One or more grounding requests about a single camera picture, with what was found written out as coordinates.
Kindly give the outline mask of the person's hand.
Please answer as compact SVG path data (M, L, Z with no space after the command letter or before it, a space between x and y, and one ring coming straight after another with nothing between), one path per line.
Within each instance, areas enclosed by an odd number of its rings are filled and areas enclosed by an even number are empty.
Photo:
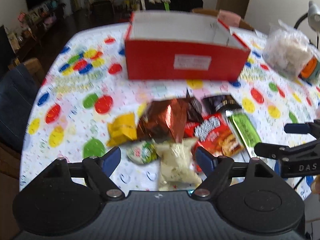
M320 194L320 175L317 175L310 186L311 192L314 194Z

